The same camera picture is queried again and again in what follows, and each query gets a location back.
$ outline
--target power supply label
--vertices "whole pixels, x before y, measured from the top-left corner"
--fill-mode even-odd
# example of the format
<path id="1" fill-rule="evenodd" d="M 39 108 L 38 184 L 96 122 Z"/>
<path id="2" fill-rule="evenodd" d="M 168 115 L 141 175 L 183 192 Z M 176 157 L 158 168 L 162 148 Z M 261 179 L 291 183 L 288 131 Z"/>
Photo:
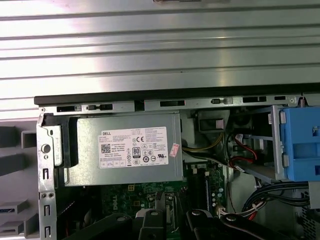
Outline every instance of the power supply label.
<path id="1" fill-rule="evenodd" d="M 98 141 L 101 169 L 169 164 L 165 126 L 104 130 Z"/>

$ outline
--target metal bracket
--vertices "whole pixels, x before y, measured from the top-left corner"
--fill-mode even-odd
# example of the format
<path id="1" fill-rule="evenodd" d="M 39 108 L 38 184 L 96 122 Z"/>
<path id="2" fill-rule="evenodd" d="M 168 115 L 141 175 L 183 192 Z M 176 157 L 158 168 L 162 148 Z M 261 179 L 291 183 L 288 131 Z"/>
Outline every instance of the metal bracket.
<path id="1" fill-rule="evenodd" d="M 290 166 L 289 156 L 287 154 L 282 154 L 282 165 L 284 168 L 287 168 Z"/>
<path id="2" fill-rule="evenodd" d="M 281 124 L 287 123 L 286 113 L 284 111 L 280 111 L 280 123 Z"/>
<path id="3" fill-rule="evenodd" d="M 57 206 L 54 180 L 55 148 L 53 133 L 58 130 L 58 126 L 43 127 L 43 120 L 44 114 L 42 113 L 36 126 L 40 238 L 56 240 Z"/>

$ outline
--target black metal edge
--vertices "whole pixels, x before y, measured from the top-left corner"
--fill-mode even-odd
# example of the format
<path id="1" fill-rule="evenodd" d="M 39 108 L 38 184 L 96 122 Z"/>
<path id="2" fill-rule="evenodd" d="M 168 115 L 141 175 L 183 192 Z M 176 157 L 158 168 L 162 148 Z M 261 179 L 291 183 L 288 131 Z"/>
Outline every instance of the black metal edge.
<path id="1" fill-rule="evenodd" d="M 119 91 L 86 94 L 49 95 L 36 96 L 34 104 L 40 107 L 81 104 L 103 103 L 115 101 L 141 101 L 141 100 L 165 100 L 184 98 L 214 98 L 229 96 L 253 96 L 253 95 L 284 95 L 300 93 L 319 93 L 320 83 L 276 84 L 259 86 L 229 86 L 229 87 L 202 87 L 158 89 L 141 91 Z"/>

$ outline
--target motherboard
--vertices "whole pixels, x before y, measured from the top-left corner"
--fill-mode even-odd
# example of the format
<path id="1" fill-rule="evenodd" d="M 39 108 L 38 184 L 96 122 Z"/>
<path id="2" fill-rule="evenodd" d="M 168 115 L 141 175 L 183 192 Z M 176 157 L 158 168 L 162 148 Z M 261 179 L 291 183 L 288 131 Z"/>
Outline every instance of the motherboard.
<path id="1" fill-rule="evenodd" d="M 193 209 L 216 215 L 217 206 L 226 205 L 223 168 L 216 163 L 186 164 L 183 181 L 132 183 L 101 187 L 103 215 L 124 213 L 135 217 L 141 209 L 155 208 L 157 192 L 166 194 L 167 239 L 178 240 L 177 193 L 188 189 Z"/>

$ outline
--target green circuit board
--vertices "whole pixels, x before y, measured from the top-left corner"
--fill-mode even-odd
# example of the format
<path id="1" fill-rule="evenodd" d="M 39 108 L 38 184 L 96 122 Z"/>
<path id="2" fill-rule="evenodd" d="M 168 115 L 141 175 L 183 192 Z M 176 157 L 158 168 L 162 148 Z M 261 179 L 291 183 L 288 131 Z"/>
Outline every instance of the green circuit board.
<path id="1" fill-rule="evenodd" d="M 194 175 L 201 171 L 206 172 L 208 182 L 207 196 L 208 206 L 212 215 L 216 214 L 215 206 L 225 206 L 225 181 L 223 168 L 217 164 L 211 163 L 194 163 L 187 164 L 185 170 L 185 180 L 171 182 L 152 182 L 152 183 L 132 183 L 120 185 L 105 185 L 101 187 L 102 211 L 105 216 L 112 213 L 124 213 L 135 217 L 141 209 L 152 209 L 155 207 L 155 193 L 166 193 L 167 212 L 167 239 L 178 240 L 180 234 L 178 231 L 176 192 L 182 188 L 190 186 L 190 174 Z"/>

